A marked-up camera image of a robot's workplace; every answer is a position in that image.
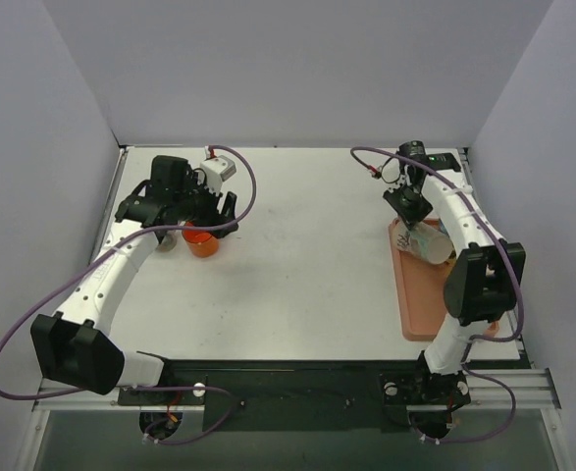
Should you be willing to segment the orange mug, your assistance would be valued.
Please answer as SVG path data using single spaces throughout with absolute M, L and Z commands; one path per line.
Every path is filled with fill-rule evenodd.
M 190 252 L 198 258 L 208 258 L 219 250 L 219 240 L 206 231 L 195 231 L 194 224 L 186 222 L 182 230 L 183 240 Z

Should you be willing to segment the beige patterned mug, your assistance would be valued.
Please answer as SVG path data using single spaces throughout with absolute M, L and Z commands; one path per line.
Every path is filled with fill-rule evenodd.
M 393 228 L 393 245 L 432 265 L 447 261 L 454 251 L 450 238 L 425 223 L 408 229 L 402 222 Z

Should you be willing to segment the white patterned mug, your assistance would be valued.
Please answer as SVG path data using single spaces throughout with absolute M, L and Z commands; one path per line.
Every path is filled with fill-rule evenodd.
M 156 247 L 156 251 L 166 253 L 172 251 L 177 245 L 177 238 L 173 233 L 166 233 Z

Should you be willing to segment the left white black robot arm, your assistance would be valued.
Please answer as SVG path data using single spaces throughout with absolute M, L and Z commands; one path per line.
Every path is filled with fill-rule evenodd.
M 224 156 L 197 168 L 181 157 L 153 158 L 149 178 L 120 203 L 93 270 L 53 315 L 38 315 L 30 326 L 44 379 L 99 394 L 140 387 L 156 404 L 173 397 L 176 381 L 163 371 L 164 359 L 122 351 L 109 334 L 141 265 L 174 226 L 207 227 L 215 238 L 236 231 L 236 195 L 222 192 L 235 173 L 235 162 Z

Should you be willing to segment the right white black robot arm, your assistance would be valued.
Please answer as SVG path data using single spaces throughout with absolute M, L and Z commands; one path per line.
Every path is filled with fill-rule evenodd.
M 494 230 L 455 158 L 428 153 L 420 140 L 401 144 L 393 157 L 402 182 L 384 198 L 399 225 L 416 236 L 436 213 L 451 243 L 445 253 L 456 256 L 443 288 L 443 323 L 422 353 L 426 368 L 411 379 L 414 394 L 433 401 L 446 391 L 445 376 L 462 370 L 475 342 L 507 343 L 520 335 L 521 323 L 507 337 L 490 337 L 486 330 L 504 313 L 524 310 L 520 284 L 526 252 Z

